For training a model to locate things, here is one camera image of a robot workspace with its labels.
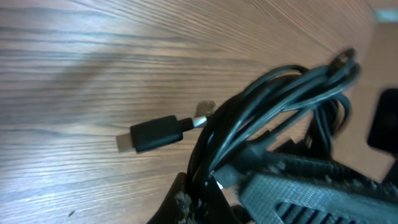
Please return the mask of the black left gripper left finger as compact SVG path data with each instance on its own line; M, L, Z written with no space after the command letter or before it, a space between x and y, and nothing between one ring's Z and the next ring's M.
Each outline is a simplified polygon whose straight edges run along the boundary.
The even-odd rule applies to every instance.
M180 172L147 224L198 224L198 210L198 196L188 186L186 173Z

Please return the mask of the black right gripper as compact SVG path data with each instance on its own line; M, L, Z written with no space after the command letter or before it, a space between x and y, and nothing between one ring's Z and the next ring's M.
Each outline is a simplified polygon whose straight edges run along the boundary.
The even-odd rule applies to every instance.
M397 223L397 186L338 162L246 146L233 164L256 223Z

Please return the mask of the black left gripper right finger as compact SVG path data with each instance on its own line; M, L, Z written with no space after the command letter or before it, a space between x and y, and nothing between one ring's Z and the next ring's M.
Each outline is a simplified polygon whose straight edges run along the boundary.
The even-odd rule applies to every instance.
M205 185L205 222L209 224L241 224L214 178Z

